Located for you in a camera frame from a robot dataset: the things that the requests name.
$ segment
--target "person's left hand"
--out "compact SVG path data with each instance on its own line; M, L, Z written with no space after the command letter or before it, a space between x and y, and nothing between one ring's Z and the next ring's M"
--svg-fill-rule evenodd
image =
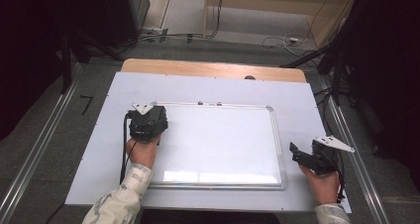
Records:
M152 169L157 157L157 145L160 136L161 134L157 135L148 143L136 142L136 140L131 138L127 142L126 147L126 152L130 156L131 163L137 163Z
M318 205L337 203L337 192L340 187L339 176L336 172L316 175L311 169L299 165L308 177L309 186Z

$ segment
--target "cable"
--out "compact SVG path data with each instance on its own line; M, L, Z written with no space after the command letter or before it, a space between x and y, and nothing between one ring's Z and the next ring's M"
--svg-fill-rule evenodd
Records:
M345 177L344 177L343 173L337 167L337 164L335 164L324 152L320 151L320 154L324 159L327 159L330 162L330 164L334 167L337 174L339 175L340 189L339 189L339 192L337 194L337 203L340 203L342 201L342 199L346 197L346 196L343 195L344 187L346 186Z
M337 151L338 151L338 153L339 153L340 163L341 163L341 165L342 165L341 171L342 171L343 176L345 176L346 171L345 171L345 169L344 169L344 160L343 160L343 155L342 155L342 153L341 153L341 151L340 151L340 150L337 150Z
M329 92L329 93L326 94L326 99L324 99L324 101L323 101L322 113L323 113L323 118L324 118L325 125L327 126L328 131L330 132L331 136L333 136L334 135L333 130L331 129L330 124L328 123L327 113L326 113L327 105L328 105L328 101L330 100L330 97L331 97L331 93Z
M220 28L220 15L221 15L221 10L222 10L222 3L223 0L219 0L219 5L218 5L218 15L217 15L217 24L216 24L216 29L213 31L213 33L210 36L206 36L205 38L203 38L202 34L166 34L166 35L153 35L153 36L146 36L143 38L140 38L137 40L137 42L140 41L146 41L146 40L150 40L150 39L155 39L155 38L181 38L181 39L199 39L199 40L210 40L213 39L217 33L219 32L219 28Z
M324 0L324 3L322 4L321 8L319 8L318 11L316 12L314 18L312 19L312 23L309 26L309 30L308 30L308 33L306 34L306 38L309 37L309 33L312 31L312 26L314 25L315 19L318 16L319 12L321 12L322 8L324 8L324 6L325 6L326 3L327 3L327 0Z
M338 22L338 20L339 19L341 19L342 18L342 16L344 15L344 12L346 11L346 9L347 9L347 7L349 6L349 4L350 4L350 2L351 2L352 0L348 0L347 1L347 3L346 3L346 5L345 5L345 7L343 8L343 10L341 11L341 13L340 13L340 15L339 15L339 17L337 17L337 20L336 20L336 22L334 23L334 24L337 24L337 22ZM337 26L337 29L336 30L331 30L329 33L328 33L328 36L322 41L322 43L320 44L320 45L322 45L322 44L324 44L325 43L325 41L328 39L328 44L330 44L331 43L331 36L333 35L333 32L336 32L336 37L338 36L338 32L340 31L339 29L340 29L340 25L341 24L339 24L338 26Z
M127 143L127 119L131 119L132 114L131 111L129 111L126 116L124 117L124 128L123 128L123 163L121 164L121 172L120 172L120 184L123 182L124 177L126 176L126 143Z
M211 15L212 16L212 21L211 21L212 26L214 26L214 22L215 22L215 20L214 20L214 8L215 7L212 8L212 15Z
M312 52L318 52L319 53L319 51L318 50L308 50L308 51L305 51L303 54L302 54L302 56L305 56L305 54L307 54L307 53L312 53ZM321 53L319 53L319 56L318 56L318 58L316 58L316 59L319 59L319 60L321 60L322 58L321 58ZM311 61L314 63L314 65L315 66L318 66L318 63L316 63L315 61L314 61L314 59L315 58L313 58L313 59L311 59Z
M134 147L136 146L137 142L134 143L132 149L130 150L129 154L127 155L127 159L126 159L126 163L125 163L125 167L127 167L127 163L129 162L130 159L130 155L133 152Z
M61 208L64 206L64 202L52 213L52 215L49 217L49 219L46 221L46 224L49 224L53 218L56 216L56 214L61 210Z
M286 37L287 36L290 36L290 35L300 35L300 36L303 36L303 40L299 43L299 44L290 44L290 45L287 45L286 44ZM284 45L284 47L290 52L290 53L292 53L292 54L294 54L295 56L299 56L299 57L303 57L302 55L299 55L299 54L297 54L297 53L295 53L294 51L292 51L289 47L292 47L292 46L294 46L294 47L296 47L296 46L300 46L302 43L304 43L304 42L306 42L308 40L308 37L305 37L304 35L302 35L302 34L287 34L286 36L284 36L283 37L283 45Z
M319 104L323 103L323 102L325 101L325 99L327 99L329 96L330 96L330 92L328 92L328 93L325 95L325 97L324 97L324 98L323 98L320 102L318 102L316 105L318 106Z
M125 48L119 50L118 52L115 52L114 54L115 55L120 55L120 54L124 53L126 50L128 50L130 47L132 47L136 42L137 41L133 41L133 42L128 43L128 45ZM104 53L94 52L94 51L90 51L90 50L88 50L88 51L93 56L107 56L107 54L104 54Z
M290 36L290 35L299 35L299 36L302 36L304 39L303 39L302 41L300 41L299 43L286 45L286 44L285 44L285 38L286 38L287 36ZM264 44L264 43L265 43L265 41L267 41L267 40L269 40L269 39L277 39L277 40L279 40L279 41L282 41L282 43L283 43L283 47L284 47L284 48L286 48L286 47L297 47L297 46L300 46L302 43L304 43L304 42L306 42L306 41L307 41L307 39L305 38L305 36L304 36L304 35L302 35L302 34L290 33L290 34L287 34L286 36L283 36L283 37L268 37L268 38L264 38L264 40L262 41L262 47L263 47L263 48L272 49L272 48L276 48L276 47L278 47L279 45L281 45L281 43L277 43L277 44L275 44L275 45L265 45L265 44Z
M331 92L331 89L332 89L331 87L328 87L328 88L322 89L321 91L314 92L314 96L317 96L317 95L319 95L319 94L321 94L323 92Z

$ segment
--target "whiteboard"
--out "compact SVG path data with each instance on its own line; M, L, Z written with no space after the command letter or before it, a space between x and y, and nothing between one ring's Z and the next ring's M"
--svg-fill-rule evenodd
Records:
M150 188L283 189L284 162L269 106L159 103L168 129Z

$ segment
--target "white table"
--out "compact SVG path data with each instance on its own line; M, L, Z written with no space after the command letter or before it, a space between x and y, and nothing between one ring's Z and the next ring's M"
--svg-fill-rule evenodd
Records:
M316 205L306 177L288 150L289 143L293 142L301 151L310 153L312 140L325 136L308 83L135 72L116 74L66 204L91 205L118 187L122 153L120 131L133 100L139 103L222 101L271 106L276 114L287 178L287 188L281 191L149 189L142 201L143 207L279 212L312 211ZM343 204L351 212L349 204L346 201Z

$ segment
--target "sleeve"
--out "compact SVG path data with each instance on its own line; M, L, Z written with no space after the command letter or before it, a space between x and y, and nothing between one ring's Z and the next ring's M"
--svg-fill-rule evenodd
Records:
M338 203L324 204L315 207L319 224L349 224L350 219L343 206Z
M83 223L134 223L152 177L149 168L132 164L120 187L96 201Z

